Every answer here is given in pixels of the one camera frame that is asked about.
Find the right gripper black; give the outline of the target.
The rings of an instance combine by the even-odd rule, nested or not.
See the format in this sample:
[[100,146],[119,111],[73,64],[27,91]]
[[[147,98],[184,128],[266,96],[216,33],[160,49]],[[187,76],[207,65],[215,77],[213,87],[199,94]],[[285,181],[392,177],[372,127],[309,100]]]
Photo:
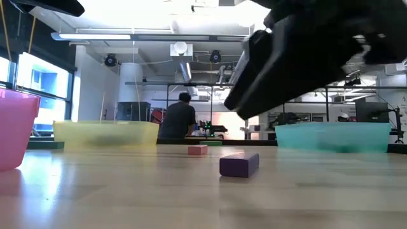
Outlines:
[[346,76],[362,45],[367,64],[407,59],[405,0],[252,0],[270,10],[272,52],[235,109],[246,120]]

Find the blue-purple wooden block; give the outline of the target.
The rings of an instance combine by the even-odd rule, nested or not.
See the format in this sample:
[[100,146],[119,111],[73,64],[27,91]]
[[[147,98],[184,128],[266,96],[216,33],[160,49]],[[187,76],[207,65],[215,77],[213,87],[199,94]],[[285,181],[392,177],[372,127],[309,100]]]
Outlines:
[[224,177],[250,178],[258,169],[258,153],[238,153],[219,159],[219,173]]

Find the grey overhead beam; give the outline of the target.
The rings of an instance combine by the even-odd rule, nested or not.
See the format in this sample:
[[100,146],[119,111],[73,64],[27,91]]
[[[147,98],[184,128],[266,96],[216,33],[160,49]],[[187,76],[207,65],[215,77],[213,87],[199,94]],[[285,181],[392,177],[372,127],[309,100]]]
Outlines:
[[192,42],[241,42],[245,35],[199,35],[199,34],[133,34],[132,41],[192,41]]

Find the white ceiling device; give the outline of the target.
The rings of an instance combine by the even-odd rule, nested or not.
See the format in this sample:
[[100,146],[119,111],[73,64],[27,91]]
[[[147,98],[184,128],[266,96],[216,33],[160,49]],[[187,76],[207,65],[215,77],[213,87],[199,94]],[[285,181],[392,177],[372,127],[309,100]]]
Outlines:
[[178,41],[170,45],[171,57],[192,57],[193,45],[184,41]]

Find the black monitor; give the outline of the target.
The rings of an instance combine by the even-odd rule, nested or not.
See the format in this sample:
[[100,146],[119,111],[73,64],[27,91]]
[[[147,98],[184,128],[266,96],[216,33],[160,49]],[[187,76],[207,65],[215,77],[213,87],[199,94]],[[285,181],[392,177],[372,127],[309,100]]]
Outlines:
[[356,102],[356,120],[364,123],[388,123],[389,108],[385,102]]

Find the teal translucent plastic bin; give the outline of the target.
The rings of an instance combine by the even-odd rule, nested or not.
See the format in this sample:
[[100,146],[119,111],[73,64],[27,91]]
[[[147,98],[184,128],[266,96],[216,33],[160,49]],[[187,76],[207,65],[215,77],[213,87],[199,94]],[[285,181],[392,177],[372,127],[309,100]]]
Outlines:
[[385,153],[389,123],[312,122],[275,128],[280,148],[334,153]]

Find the pink wooden block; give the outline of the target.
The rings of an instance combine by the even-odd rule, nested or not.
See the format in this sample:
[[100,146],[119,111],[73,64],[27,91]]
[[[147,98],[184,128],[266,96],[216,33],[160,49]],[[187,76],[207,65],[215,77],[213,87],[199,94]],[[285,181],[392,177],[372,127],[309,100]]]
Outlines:
[[188,147],[188,155],[200,156],[208,153],[208,145],[193,145]]

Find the black monitor stand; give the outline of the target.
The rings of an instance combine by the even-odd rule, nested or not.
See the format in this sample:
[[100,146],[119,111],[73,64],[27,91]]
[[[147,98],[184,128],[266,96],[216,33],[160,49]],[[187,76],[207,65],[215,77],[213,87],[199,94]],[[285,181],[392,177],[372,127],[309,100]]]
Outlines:
[[396,127],[392,128],[390,131],[390,135],[396,135],[397,139],[394,141],[395,144],[404,144],[403,138],[405,131],[402,130],[401,127],[401,117],[402,114],[400,113],[400,108],[393,108],[393,109],[383,109],[374,111],[371,113],[372,117],[379,117],[382,113],[394,113],[396,116]]

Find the black equipment cabinet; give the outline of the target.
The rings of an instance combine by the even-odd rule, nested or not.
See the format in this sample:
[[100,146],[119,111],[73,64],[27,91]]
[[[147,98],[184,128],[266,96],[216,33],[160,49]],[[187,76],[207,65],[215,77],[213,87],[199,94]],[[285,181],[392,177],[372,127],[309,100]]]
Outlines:
[[124,121],[150,121],[151,104],[148,102],[117,103],[116,119]]

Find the pale wooden stick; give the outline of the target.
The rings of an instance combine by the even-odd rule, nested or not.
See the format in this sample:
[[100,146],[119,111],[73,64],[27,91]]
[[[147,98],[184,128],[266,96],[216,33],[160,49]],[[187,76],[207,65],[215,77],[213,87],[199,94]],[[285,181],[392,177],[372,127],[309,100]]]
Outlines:
[[103,94],[102,94],[102,104],[101,104],[101,107],[100,107],[99,123],[101,123],[102,117],[103,117],[105,96],[106,96],[106,92],[103,92]]

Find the long ceiling light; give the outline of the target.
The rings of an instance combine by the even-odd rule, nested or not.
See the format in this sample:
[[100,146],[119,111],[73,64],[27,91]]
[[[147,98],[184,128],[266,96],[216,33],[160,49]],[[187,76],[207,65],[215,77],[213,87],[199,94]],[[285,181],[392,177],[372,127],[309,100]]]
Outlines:
[[128,34],[62,34],[53,32],[51,37],[56,41],[63,40],[131,40]]

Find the yellow translucent plastic bin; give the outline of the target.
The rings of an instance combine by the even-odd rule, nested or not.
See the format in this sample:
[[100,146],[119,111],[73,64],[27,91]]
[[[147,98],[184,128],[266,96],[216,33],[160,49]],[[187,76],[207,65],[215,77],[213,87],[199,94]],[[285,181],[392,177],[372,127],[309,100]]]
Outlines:
[[101,148],[152,146],[158,138],[159,125],[148,121],[55,121],[54,141],[64,148]]

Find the pink translucent plastic bin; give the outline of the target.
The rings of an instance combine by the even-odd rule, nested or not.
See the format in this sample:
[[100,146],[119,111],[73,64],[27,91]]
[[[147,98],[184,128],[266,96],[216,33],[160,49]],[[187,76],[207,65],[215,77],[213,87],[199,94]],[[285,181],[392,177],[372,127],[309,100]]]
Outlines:
[[35,95],[0,88],[0,171],[22,163],[40,100]]

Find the black metal rack frame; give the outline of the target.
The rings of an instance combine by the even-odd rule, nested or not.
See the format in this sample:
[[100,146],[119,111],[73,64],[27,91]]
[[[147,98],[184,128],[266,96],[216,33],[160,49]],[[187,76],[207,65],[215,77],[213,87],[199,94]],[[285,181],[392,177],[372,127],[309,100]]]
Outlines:
[[[125,82],[126,85],[135,85],[135,86],[146,86],[146,85],[165,85],[167,87],[167,98],[165,99],[166,103],[169,103],[169,88],[171,86],[174,87],[178,87],[178,86],[183,86],[186,88],[196,88],[196,87],[205,87],[205,88],[210,88],[210,99],[208,100],[211,105],[211,113],[213,112],[213,97],[214,97],[214,91],[215,90],[223,90],[223,89],[231,89],[231,87],[233,86],[233,84],[229,84],[229,83],[195,83],[195,82],[182,82],[182,83],[166,83],[166,82],[132,82],[132,81],[127,81]],[[330,89],[341,89],[341,90],[347,90],[347,89],[352,89],[352,91],[349,92],[345,92],[343,95],[347,95],[351,92],[357,92],[357,91],[361,91],[361,90],[365,90],[366,91],[366,95],[362,96],[362,97],[356,97],[356,100],[365,98],[368,96],[368,94],[370,93],[371,95],[376,95],[377,97],[379,97],[381,100],[385,101],[385,99],[383,97],[380,97],[379,94],[377,93],[378,90],[407,90],[407,87],[374,87],[374,86],[365,86],[365,87],[360,87],[360,86],[352,86],[352,87],[345,87],[345,86],[326,86],[322,89],[317,89],[315,91],[315,93],[320,93],[324,100],[323,101],[294,101],[294,100],[289,100],[286,101],[285,103],[277,106],[278,108],[281,107],[283,110],[283,113],[286,112],[286,106],[287,104],[320,104],[320,105],[324,105],[325,107],[325,115],[326,115],[326,121],[330,120],[329,117],[329,110],[330,110],[330,105],[331,104],[338,104],[338,105],[344,105],[344,104],[351,104],[351,100],[345,100],[343,102],[334,102],[334,101],[329,101],[329,90]],[[396,105],[392,105],[389,104],[388,101],[386,101],[389,109],[393,109],[393,108],[397,108]],[[394,123],[393,121],[389,120],[390,122],[390,126],[392,128],[396,127],[396,123]]]

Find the white wall air unit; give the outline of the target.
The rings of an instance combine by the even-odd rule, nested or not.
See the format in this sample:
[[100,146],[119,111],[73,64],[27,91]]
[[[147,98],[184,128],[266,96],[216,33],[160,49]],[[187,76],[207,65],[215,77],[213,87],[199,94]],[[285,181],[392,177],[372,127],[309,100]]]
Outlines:
[[407,74],[407,61],[397,64],[385,65],[385,74],[387,76]]

